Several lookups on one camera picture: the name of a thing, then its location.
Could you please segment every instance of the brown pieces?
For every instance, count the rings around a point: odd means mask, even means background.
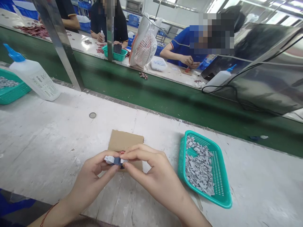
[[[148,80],[148,76],[145,73],[143,73],[143,72],[140,72],[140,77]]]
[[[97,44],[97,46],[99,46],[98,49],[96,49],[97,53],[98,54],[99,53],[104,54],[104,51],[102,50],[102,47],[106,46],[106,44]]]
[[[42,39],[45,39],[46,37],[50,36],[48,34],[48,31],[45,29],[44,25],[35,25],[31,27],[14,26],[14,28],[20,29],[27,35],[41,37]]]

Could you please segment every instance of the cardboard piece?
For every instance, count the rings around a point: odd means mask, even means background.
[[[108,145],[108,150],[120,152],[138,143],[144,143],[143,136],[131,134],[128,132],[118,131],[118,130],[112,130],[110,143]],[[139,170],[143,170],[142,161],[134,161],[132,162],[132,164],[135,167],[137,167]]]
[[[180,70],[181,70],[181,73],[184,73],[184,74],[192,76],[192,71],[191,70],[188,73],[185,72],[185,70],[186,70],[185,68],[181,68]]]

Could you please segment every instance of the blue shirt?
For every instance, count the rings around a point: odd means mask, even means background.
[[[179,35],[177,35],[175,37],[175,40],[180,44],[189,45],[190,36],[193,36],[193,31],[190,31],[189,27],[187,27],[182,32],[180,32]],[[195,62],[202,62],[204,60],[204,58],[207,56],[207,54],[195,54],[194,48],[189,48],[186,46],[179,45],[174,40],[172,40],[170,44],[173,46],[173,49],[171,50],[171,52],[176,53],[176,54],[182,54],[185,56],[191,56],[193,58],[193,61],[195,61]],[[178,61],[178,60],[169,59],[167,61],[170,63],[173,63],[175,65],[185,67],[185,68],[188,67],[187,65],[183,64],[181,61]]]

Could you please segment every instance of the white glue bottle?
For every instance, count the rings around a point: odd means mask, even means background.
[[[25,59],[22,54],[14,51],[7,44],[4,44],[4,46],[9,51],[9,56],[14,60],[14,63],[9,67],[10,70],[42,99],[54,101],[59,97],[61,92],[38,62]]]
[[[207,92],[215,91],[216,89],[219,89],[217,87],[208,87],[208,86],[221,86],[224,84],[225,81],[227,81],[231,77],[231,71],[234,69],[234,66],[227,69],[226,71],[220,71],[215,75],[205,86],[203,90],[206,90]]]
[[[101,29],[100,33],[101,33],[101,36],[103,37],[104,42],[105,42],[105,35],[104,35],[104,33],[103,33],[103,30],[102,30],[102,29]]]

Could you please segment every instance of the table surface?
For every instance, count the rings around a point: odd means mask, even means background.
[[[180,139],[193,130],[219,145],[228,174],[229,210],[197,200],[188,189],[214,227],[303,226],[303,159],[108,96],[56,86],[62,94],[53,102],[30,92],[0,106],[0,188],[55,204],[69,193],[84,161],[107,149],[113,129],[144,136],[177,171]],[[89,118],[91,112],[97,117]],[[149,169],[144,162],[144,172]],[[128,173],[117,173],[83,214],[121,227],[180,226]]]
[[[13,28],[13,26],[31,26],[31,23],[34,20],[28,17],[23,17],[23,20],[15,13],[9,12],[5,9],[0,9],[0,26],[4,26],[6,28],[18,31],[23,33],[21,30],[19,29],[15,29]],[[68,36],[71,47],[74,50],[89,54],[89,55],[93,55],[95,57],[99,57],[102,59],[105,59],[105,55],[102,53],[97,53],[96,49],[99,47],[97,44],[100,44],[100,42],[98,42],[96,39],[93,39],[91,37],[85,36],[85,35],[81,35],[75,32],[70,32],[67,31],[68,34],[71,34],[71,36]],[[47,41],[51,42],[51,39],[49,37],[46,38]],[[91,44],[86,44],[84,41],[85,40],[89,40],[92,43]],[[121,64],[123,66],[126,67],[130,67],[129,63],[128,63],[128,58],[125,58],[122,62],[118,62],[116,61],[116,63]],[[195,80],[201,80],[204,83],[207,83],[208,81],[203,79],[202,76],[199,76],[199,74],[201,73],[201,70],[192,70],[192,76],[181,73],[181,68],[177,65],[174,65],[172,63],[166,62],[167,64],[167,68],[164,72],[159,72],[159,71],[155,71],[152,70],[150,67],[150,64],[147,64],[147,68],[145,69],[147,73],[152,74],[154,76],[159,76],[171,81],[174,81],[176,83],[180,83],[180,84],[184,84],[186,86],[190,86],[190,87],[194,87],[197,88],[196,86],[196,82]],[[142,68],[140,68],[139,66],[134,66],[133,68],[140,70],[140,71],[144,71]]]

